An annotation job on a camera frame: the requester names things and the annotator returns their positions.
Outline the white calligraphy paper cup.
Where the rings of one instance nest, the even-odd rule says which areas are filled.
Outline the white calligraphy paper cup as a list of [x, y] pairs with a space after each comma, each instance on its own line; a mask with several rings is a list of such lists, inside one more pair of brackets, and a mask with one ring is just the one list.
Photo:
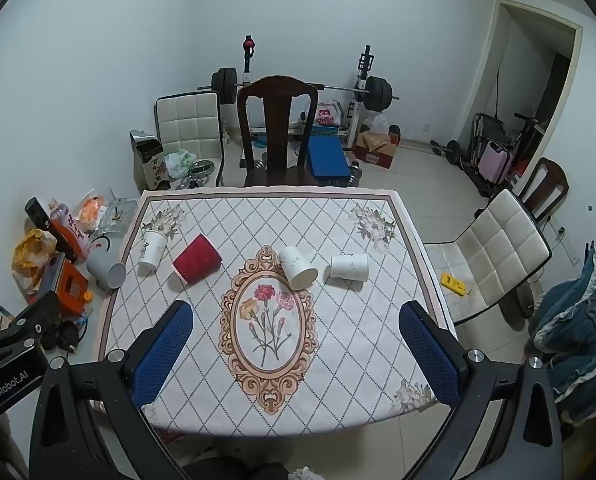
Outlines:
[[138, 265], [147, 272], [155, 272], [160, 264], [164, 249], [167, 247], [167, 242], [168, 237], [161, 231], [145, 231]]

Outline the red ripple paper cup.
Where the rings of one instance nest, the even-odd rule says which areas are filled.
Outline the red ripple paper cup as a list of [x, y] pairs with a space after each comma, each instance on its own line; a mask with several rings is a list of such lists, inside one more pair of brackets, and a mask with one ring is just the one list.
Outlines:
[[183, 282], [194, 285], [220, 268], [222, 258], [210, 240], [198, 234], [173, 260], [173, 269]]

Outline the white paper cup with birds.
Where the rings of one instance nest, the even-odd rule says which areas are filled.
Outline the white paper cup with birds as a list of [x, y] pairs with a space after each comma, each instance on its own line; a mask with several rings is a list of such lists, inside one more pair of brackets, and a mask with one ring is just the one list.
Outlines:
[[302, 255], [296, 246], [287, 246], [278, 253], [278, 260], [292, 290], [306, 289], [319, 277], [319, 270]]

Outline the small white paper cup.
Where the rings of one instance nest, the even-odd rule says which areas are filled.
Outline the small white paper cup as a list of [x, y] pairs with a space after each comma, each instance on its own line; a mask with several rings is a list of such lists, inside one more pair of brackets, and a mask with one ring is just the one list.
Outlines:
[[368, 280], [368, 255], [337, 255], [330, 259], [329, 275], [347, 281], [366, 282]]

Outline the yellow tag on chair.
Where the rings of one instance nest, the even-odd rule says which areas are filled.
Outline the yellow tag on chair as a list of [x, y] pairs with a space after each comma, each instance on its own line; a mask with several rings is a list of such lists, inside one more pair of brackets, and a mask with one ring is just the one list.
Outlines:
[[441, 285], [458, 296], [465, 296], [468, 292], [466, 284], [453, 275], [442, 273], [440, 276]]

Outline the orange box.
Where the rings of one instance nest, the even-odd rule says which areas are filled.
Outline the orange box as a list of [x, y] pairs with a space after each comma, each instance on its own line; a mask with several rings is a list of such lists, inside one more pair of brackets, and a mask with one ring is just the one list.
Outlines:
[[62, 315], [80, 316], [84, 312], [88, 287], [88, 279], [59, 252], [45, 266], [36, 302], [52, 304]]

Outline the yellow plastic bag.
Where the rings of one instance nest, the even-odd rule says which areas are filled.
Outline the yellow plastic bag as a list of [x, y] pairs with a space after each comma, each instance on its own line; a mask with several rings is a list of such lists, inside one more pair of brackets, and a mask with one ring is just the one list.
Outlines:
[[13, 252], [13, 278], [27, 296], [36, 294], [48, 261], [56, 254], [57, 240], [50, 233], [31, 229], [18, 243]]

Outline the white padded chair right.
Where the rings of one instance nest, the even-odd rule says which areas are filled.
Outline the white padded chair right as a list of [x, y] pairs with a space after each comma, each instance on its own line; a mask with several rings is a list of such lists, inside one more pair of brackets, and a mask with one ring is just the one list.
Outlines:
[[425, 246], [435, 274], [466, 285], [459, 296], [442, 294], [455, 325], [499, 304], [552, 257], [532, 214], [513, 192], [499, 192], [456, 240]]

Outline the white padded chair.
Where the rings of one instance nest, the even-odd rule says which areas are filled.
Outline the white padded chair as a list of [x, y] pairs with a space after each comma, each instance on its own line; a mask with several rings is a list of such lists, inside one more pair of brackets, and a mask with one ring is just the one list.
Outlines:
[[435, 274], [466, 285], [459, 296], [442, 294], [455, 325], [499, 304], [552, 257], [532, 214], [513, 192], [499, 192], [456, 240], [425, 246]]
[[158, 139], [164, 153], [185, 150], [214, 162], [213, 186], [224, 184], [225, 139], [221, 104], [215, 91], [161, 96], [153, 106]]

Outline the blue ruffled cloth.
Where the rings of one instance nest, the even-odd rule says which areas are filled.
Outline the blue ruffled cloth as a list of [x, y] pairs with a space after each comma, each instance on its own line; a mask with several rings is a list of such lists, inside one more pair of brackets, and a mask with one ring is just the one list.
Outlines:
[[586, 245], [581, 274], [545, 292], [530, 320], [527, 356], [546, 367], [561, 420], [596, 417], [596, 247]]

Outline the floral patterned tablecloth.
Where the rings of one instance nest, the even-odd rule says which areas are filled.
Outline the floral patterned tablecloth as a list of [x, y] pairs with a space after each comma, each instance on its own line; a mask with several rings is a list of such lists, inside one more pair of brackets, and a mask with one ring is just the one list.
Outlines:
[[[155, 272], [138, 265], [144, 232], [168, 237]], [[187, 285], [173, 260], [198, 234], [217, 271]], [[319, 277], [292, 290], [278, 253], [296, 246]], [[366, 282], [329, 275], [337, 255], [368, 255]], [[430, 260], [403, 200], [366, 188], [205, 188], [148, 192], [119, 250], [128, 274], [100, 308], [93, 354], [124, 349], [175, 300], [191, 336], [153, 403], [157, 427], [213, 436], [316, 434], [435, 404], [399, 329], [417, 300], [450, 328]]]

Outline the clear glass ashtray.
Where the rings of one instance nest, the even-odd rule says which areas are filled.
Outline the clear glass ashtray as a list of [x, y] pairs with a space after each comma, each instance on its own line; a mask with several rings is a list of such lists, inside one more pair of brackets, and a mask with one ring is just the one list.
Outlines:
[[97, 233], [110, 236], [123, 236], [128, 232], [138, 210], [138, 201], [132, 198], [118, 198], [110, 203], [98, 223]]

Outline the dark wooden chair right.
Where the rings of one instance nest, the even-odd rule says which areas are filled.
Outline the dark wooden chair right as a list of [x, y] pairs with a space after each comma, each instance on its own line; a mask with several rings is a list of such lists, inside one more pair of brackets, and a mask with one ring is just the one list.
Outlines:
[[544, 224], [567, 197], [569, 182], [563, 169], [552, 159], [541, 157], [519, 198], [537, 224]]

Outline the dark wooden chair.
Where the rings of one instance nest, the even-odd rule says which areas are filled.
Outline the dark wooden chair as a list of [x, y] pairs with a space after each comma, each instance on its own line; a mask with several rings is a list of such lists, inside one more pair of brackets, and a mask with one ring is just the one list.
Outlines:
[[315, 177], [307, 169], [307, 146], [314, 124], [316, 100], [310, 99], [310, 107], [307, 112], [302, 140], [299, 146], [298, 160], [295, 166], [288, 166], [288, 143], [289, 143], [289, 122], [291, 103], [293, 99], [288, 96], [277, 96], [276, 98], [260, 99], [263, 104], [265, 131], [266, 131], [266, 168], [255, 168], [255, 156], [252, 151], [251, 131], [247, 116], [247, 101], [240, 94], [237, 100], [237, 114], [240, 126], [241, 142], [243, 142], [243, 154], [246, 162], [246, 178], [243, 186], [275, 186], [290, 185], [304, 186], [317, 185]]
[[519, 198], [537, 224], [544, 224], [567, 197], [569, 182], [563, 169], [552, 159], [541, 157]]

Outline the pink suitcase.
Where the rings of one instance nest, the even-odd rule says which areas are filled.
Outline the pink suitcase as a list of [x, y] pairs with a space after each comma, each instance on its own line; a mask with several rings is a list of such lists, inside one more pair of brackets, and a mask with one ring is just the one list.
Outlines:
[[497, 184], [504, 179], [510, 163], [511, 151], [495, 141], [488, 141], [481, 155], [478, 170], [485, 181]]

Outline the cardboard box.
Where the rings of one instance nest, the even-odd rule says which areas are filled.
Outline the cardboard box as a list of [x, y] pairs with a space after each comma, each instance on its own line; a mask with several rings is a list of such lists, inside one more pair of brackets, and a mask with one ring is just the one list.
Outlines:
[[361, 162], [389, 169], [399, 145], [399, 137], [393, 133], [360, 132], [353, 146], [353, 154]]

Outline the blue weight bench pad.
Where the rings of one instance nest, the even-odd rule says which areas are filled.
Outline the blue weight bench pad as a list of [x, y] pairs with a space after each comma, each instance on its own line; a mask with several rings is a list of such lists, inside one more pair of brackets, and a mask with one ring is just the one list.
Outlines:
[[350, 177], [349, 163], [337, 136], [312, 136], [307, 146], [307, 162], [316, 181]]

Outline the white padded chair left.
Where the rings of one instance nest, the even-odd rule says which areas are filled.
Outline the white padded chair left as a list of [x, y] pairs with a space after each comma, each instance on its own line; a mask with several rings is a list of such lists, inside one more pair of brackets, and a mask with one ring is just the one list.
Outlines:
[[164, 153], [185, 150], [214, 162], [213, 186], [224, 184], [225, 139], [221, 104], [215, 91], [161, 96], [153, 106], [158, 139]]

